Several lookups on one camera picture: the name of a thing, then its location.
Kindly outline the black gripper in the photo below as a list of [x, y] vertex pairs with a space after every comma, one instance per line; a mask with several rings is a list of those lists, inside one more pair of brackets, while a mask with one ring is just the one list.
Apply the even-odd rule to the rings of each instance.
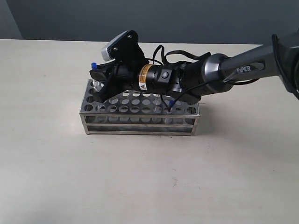
[[180, 80], [184, 74], [184, 63], [167, 65], [128, 65], [114, 63], [97, 64], [90, 70], [92, 79], [103, 83], [99, 92], [94, 91], [96, 102], [108, 99], [126, 90], [133, 91], [181, 91]]

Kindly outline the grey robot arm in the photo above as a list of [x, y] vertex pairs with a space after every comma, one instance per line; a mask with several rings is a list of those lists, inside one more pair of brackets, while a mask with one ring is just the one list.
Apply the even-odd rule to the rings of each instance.
[[93, 95], [106, 100], [127, 90], [165, 95], [175, 101], [198, 102], [202, 96], [229, 91], [265, 77], [277, 76], [288, 92], [299, 94], [299, 34], [272, 35], [271, 41], [233, 57], [205, 53], [201, 56], [183, 50], [187, 61], [170, 63], [164, 46], [159, 45], [161, 61], [146, 58], [138, 44], [138, 34], [125, 31], [103, 49], [103, 64], [91, 65], [91, 78], [99, 82]]

